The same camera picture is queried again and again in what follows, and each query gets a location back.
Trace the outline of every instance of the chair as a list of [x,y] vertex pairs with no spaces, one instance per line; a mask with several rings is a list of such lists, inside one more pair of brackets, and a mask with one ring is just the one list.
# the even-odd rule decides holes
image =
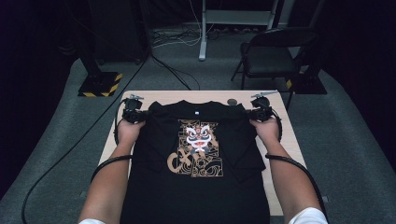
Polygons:
[[[317,40],[318,34],[311,28],[275,28],[260,32],[249,42],[241,44],[242,58],[231,81],[237,73],[242,73],[241,90],[243,90],[245,77],[268,77],[272,80],[283,77],[288,83],[290,93],[286,104],[286,109],[289,109],[295,86],[298,85],[303,58]],[[300,47],[294,58],[289,51],[291,47]]]

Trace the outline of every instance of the chair leg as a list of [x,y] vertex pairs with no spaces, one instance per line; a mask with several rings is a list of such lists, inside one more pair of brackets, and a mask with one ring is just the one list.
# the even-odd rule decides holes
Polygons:
[[294,94],[294,90],[290,90],[289,91],[289,99],[288,99],[288,102],[286,103],[286,111],[289,111],[289,106],[290,106],[290,102],[291,102],[291,97],[293,96],[293,94]]
[[242,59],[239,62],[238,66],[236,67],[235,72],[233,72],[233,76],[231,77],[231,81],[233,81],[233,79],[235,78],[235,75],[238,73],[239,68],[241,67],[241,65],[242,65]]
[[245,73],[242,73],[241,90],[245,88]]

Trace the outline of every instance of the shirt sleeve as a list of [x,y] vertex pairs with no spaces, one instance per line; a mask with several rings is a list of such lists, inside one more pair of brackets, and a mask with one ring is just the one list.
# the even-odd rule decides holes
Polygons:
[[106,224],[106,223],[103,221],[96,220],[96,219],[87,218],[87,219],[80,221],[78,224]]
[[289,222],[289,224],[308,224],[308,223],[327,224],[327,220],[324,214],[320,210],[313,207],[309,207],[309,208],[305,208],[294,218],[292,218],[291,221]]

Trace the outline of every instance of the wire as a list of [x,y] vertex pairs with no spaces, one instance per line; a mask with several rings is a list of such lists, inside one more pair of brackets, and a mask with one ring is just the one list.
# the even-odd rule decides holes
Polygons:
[[119,129],[118,129],[118,125],[119,122],[117,121],[118,116],[119,116],[119,110],[120,107],[122,105],[122,103],[125,103],[126,99],[123,99],[118,105],[117,105],[117,109],[116,109],[116,115],[114,116],[114,141],[116,142],[116,144],[119,144]]
[[193,75],[191,75],[191,74],[189,74],[189,73],[186,73],[186,72],[182,72],[182,71],[180,71],[180,70],[177,70],[176,68],[173,68],[173,67],[169,66],[169,65],[166,64],[165,62],[163,62],[163,61],[159,60],[158,58],[156,58],[153,54],[151,54],[151,57],[152,57],[153,61],[154,61],[156,64],[158,64],[158,65],[161,66],[161,67],[165,67],[166,69],[168,69],[168,70],[180,81],[180,83],[183,84],[183,86],[185,86],[189,91],[191,91],[191,88],[189,87],[189,85],[187,84],[187,82],[183,79],[183,77],[181,77],[177,72],[183,73],[183,74],[185,74],[185,75],[190,76],[190,77],[195,81],[195,83],[197,84],[197,86],[198,86],[198,91],[201,90],[201,86],[200,86],[198,80],[197,80]]
[[317,194],[317,197],[318,197],[318,202],[319,202],[320,208],[321,208],[324,216],[326,217],[326,220],[329,222],[329,219],[327,217],[326,207],[324,206],[323,198],[321,197],[319,187],[318,187],[317,183],[315,182],[314,177],[308,172],[308,170],[305,167],[303,167],[299,162],[295,161],[292,158],[276,156],[276,155],[269,155],[269,154],[266,154],[265,158],[267,158],[268,160],[285,161],[285,162],[288,162],[290,164],[297,166],[302,171],[304,171],[304,173],[308,176],[309,180],[311,181],[312,186],[314,187],[315,193]]
[[93,179],[96,177],[96,175],[98,174],[98,172],[100,170],[102,170],[105,166],[109,165],[110,163],[113,163],[115,161],[125,161],[125,160],[131,160],[132,159],[132,155],[125,155],[125,156],[119,156],[119,157],[114,157],[114,158],[110,158],[102,163],[100,163],[100,165],[98,167],[96,167],[95,171],[92,174],[91,177],[91,183],[93,181]]
[[158,46],[153,46],[154,49],[156,49],[156,48],[158,48],[158,47],[167,46],[167,45],[174,45],[174,44],[185,44],[185,45],[187,45],[187,46],[192,47],[192,46],[195,46],[196,44],[198,44],[199,41],[202,39],[203,31],[202,31],[202,29],[201,29],[200,22],[198,21],[198,18],[197,18],[196,14],[195,14],[195,11],[194,11],[194,8],[193,8],[193,6],[192,6],[191,0],[190,0],[189,2],[190,2],[190,7],[191,7],[192,14],[194,15],[196,24],[198,25],[199,37],[196,38],[196,39],[193,39],[193,40],[188,40],[188,41],[183,40],[181,37],[177,37],[177,38],[176,38],[176,40],[178,40],[177,42],[163,43],[163,44],[158,45]]
[[117,97],[114,99],[113,102],[111,102],[111,104],[105,109],[105,111],[99,116],[98,119],[96,119],[96,121],[88,128],[88,130],[77,140],[77,142],[71,146],[66,153],[64,153],[62,155],[62,157],[57,160],[42,176],[40,176],[37,181],[33,184],[33,186],[29,189],[28,193],[26,194],[24,200],[23,200],[23,204],[22,204],[22,209],[21,209],[21,218],[22,218],[22,222],[24,224],[27,223],[26,221],[26,216],[25,216],[25,208],[26,208],[26,204],[28,202],[29,196],[31,195],[31,193],[33,192],[33,190],[35,189],[35,187],[37,186],[37,184],[50,172],[52,171],[61,161],[64,160],[64,158],[66,158],[75,148],[76,146],[82,141],[82,139],[84,139],[84,137],[91,131],[91,129],[96,125],[96,123],[105,115],[105,113],[110,109],[111,106],[113,106],[117,100],[120,98],[120,96],[123,94],[123,92],[125,91],[125,89],[128,87],[128,85],[131,83],[131,81],[134,79],[134,77],[136,77],[136,75],[139,73],[139,71],[142,69],[143,65],[146,63],[146,60],[142,62],[142,64],[140,65],[140,67],[137,69],[137,71],[134,73],[134,75],[130,78],[130,80],[127,82],[127,84],[125,85],[124,88],[122,88],[122,90],[120,90],[120,93],[117,95]]
[[282,119],[279,117],[279,115],[276,113],[276,111],[274,109],[272,109],[272,114],[274,115],[275,119],[276,119],[276,123],[277,123],[277,128],[279,129],[279,136],[277,138],[277,140],[280,142],[280,140],[282,139],[282,134],[283,134],[283,126],[282,126]]
[[182,40],[183,38],[189,36],[193,36],[193,37],[199,36],[199,34],[198,35],[195,34],[196,33],[195,29],[187,29],[186,31],[184,31],[184,27],[182,26],[182,30],[183,30],[182,33],[176,35],[167,35],[166,32],[153,31],[152,44],[154,45],[154,47],[159,47],[159,45],[164,44],[169,40]]

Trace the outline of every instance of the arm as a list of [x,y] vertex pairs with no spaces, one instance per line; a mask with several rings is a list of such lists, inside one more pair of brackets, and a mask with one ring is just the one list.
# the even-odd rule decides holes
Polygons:
[[[268,154],[290,158],[288,152],[278,142],[278,127],[275,119],[265,122],[251,120],[257,134],[267,148]],[[276,196],[282,207],[285,223],[307,207],[319,210],[317,194],[308,176],[298,167],[284,161],[270,160],[271,174]]]
[[[130,155],[144,122],[119,124],[119,144],[110,158]],[[128,183],[129,161],[116,161],[105,166],[92,181],[78,222],[93,218],[105,223],[120,223],[120,214]]]

